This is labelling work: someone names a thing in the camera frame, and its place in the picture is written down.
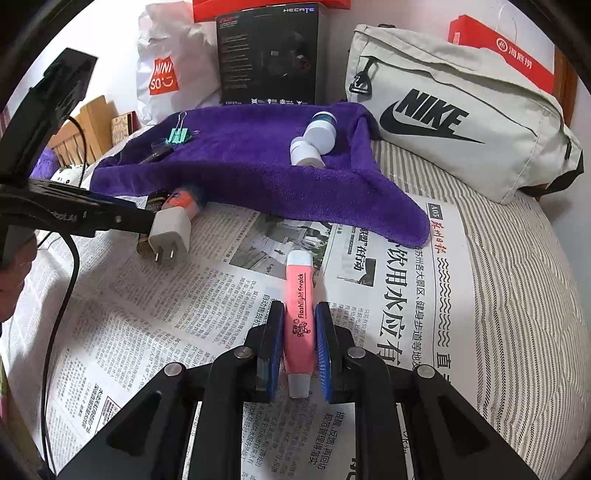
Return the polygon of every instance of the black and gold object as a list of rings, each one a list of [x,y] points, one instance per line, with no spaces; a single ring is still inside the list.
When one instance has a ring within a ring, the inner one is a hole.
[[[156,192],[150,193],[150,195],[148,195],[148,200],[146,201],[144,210],[154,213],[159,212],[162,208],[162,205],[164,205],[164,202],[166,202],[169,196],[170,192],[166,190],[158,190]],[[152,258],[154,256],[154,251],[148,243],[148,237],[149,235],[146,233],[141,233],[139,235],[138,246],[136,247],[136,250],[140,255]]]

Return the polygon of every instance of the human hand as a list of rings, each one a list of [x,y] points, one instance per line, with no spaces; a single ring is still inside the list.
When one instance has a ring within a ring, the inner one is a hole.
[[[25,277],[31,271],[31,264],[37,256],[37,239],[31,238],[18,249],[12,264],[0,271],[0,322],[14,314],[17,301],[25,286]]]

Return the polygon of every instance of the black buckle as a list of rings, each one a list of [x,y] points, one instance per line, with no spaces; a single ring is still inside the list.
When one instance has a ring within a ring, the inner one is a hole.
[[[369,78],[369,68],[377,62],[375,57],[369,57],[368,62],[365,64],[365,68],[355,75],[353,82],[349,85],[349,91],[351,93],[358,93],[359,95],[365,95],[371,97],[371,79]]]

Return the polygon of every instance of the silver bolt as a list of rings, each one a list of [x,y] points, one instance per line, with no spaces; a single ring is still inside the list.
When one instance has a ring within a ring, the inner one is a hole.
[[[183,371],[183,366],[177,362],[172,362],[164,367],[164,373],[169,377],[176,377],[180,372]]]
[[[419,365],[417,368],[419,377],[433,378],[435,377],[435,369],[431,365]]]
[[[245,345],[237,346],[234,349],[234,356],[236,358],[250,358],[252,350]]]
[[[360,346],[352,346],[347,350],[347,355],[351,358],[363,358],[365,356],[365,350]]]

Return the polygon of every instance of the purple plush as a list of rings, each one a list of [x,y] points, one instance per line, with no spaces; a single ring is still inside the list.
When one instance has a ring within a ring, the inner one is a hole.
[[[32,179],[51,180],[53,174],[60,169],[60,161],[51,148],[45,147],[31,173]]]
[[[294,167],[290,143],[303,135],[312,116],[337,119],[334,150],[325,170]],[[108,195],[148,195],[196,183],[209,200],[248,207],[294,220],[353,225],[407,247],[425,244],[426,214],[385,178],[372,154],[375,121],[358,103],[218,106],[188,111],[183,127],[199,131],[158,163],[138,165],[151,144],[168,138],[178,114],[130,140],[121,153],[95,170],[91,190]]]

